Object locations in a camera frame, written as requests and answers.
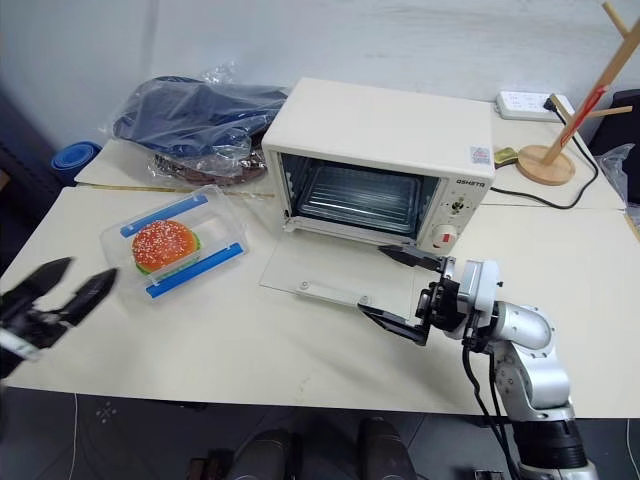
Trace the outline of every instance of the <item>sticker label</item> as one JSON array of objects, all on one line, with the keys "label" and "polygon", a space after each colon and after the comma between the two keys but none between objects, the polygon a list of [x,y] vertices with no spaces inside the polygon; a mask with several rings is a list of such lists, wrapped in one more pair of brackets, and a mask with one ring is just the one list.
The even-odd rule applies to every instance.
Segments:
[{"label": "sticker label", "polygon": [[471,147],[469,151],[471,153],[471,161],[473,163],[480,163],[483,165],[491,164],[491,154],[487,147]]}]

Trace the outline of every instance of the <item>white wall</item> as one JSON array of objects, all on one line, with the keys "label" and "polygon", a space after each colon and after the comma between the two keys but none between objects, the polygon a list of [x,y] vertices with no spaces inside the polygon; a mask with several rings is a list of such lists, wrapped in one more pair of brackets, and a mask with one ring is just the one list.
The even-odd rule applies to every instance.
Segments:
[{"label": "white wall", "polygon": [[[613,3],[629,25],[640,15],[638,0]],[[290,86],[306,75],[482,100],[501,89],[555,91],[577,107],[620,43],[598,0],[0,6],[0,78],[57,146],[100,140],[97,127],[142,79],[198,76],[229,60],[250,83]],[[612,90],[626,88],[640,88],[640,52]]]}]

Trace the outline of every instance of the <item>wooden base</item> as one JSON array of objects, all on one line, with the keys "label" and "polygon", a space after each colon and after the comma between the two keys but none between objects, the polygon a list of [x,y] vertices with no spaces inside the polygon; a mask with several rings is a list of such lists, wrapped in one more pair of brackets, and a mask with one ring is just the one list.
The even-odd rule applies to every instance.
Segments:
[{"label": "wooden base", "polygon": [[550,165],[542,163],[544,155],[549,150],[542,145],[528,145],[518,152],[516,166],[529,180],[543,185],[563,185],[573,178],[576,167],[573,162],[562,153]]}]

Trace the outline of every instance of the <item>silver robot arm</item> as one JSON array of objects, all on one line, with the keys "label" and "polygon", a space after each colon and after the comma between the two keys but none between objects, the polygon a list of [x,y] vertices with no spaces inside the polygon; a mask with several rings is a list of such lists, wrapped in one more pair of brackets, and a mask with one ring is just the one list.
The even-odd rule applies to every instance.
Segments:
[{"label": "silver robot arm", "polygon": [[413,247],[380,251],[409,266],[441,274],[422,290],[416,311],[421,322],[366,305],[360,310],[378,325],[425,345],[434,326],[465,349],[493,354],[495,385],[512,423],[520,455],[519,476],[530,480],[595,480],[569,398],[570,384],[558,361],[556,330],[536,307],[496,301],[495,262],[469,261],[460,283],[453,281],[455,258],[435,257]]}]

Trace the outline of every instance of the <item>power strip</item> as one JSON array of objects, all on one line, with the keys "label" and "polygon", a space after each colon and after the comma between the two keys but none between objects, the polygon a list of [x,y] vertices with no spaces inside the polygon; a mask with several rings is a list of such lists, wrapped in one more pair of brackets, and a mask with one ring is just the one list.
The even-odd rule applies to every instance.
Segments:
[{"label": "power strip", "polygon": [[[506,120],[535,120],[538,122],[557,122],[555,113],[544,108],[544,102],[550,93],[500,92],[496,97],[496,110]],[[556,94],[567,112],[575,113],[564,95]]]}]

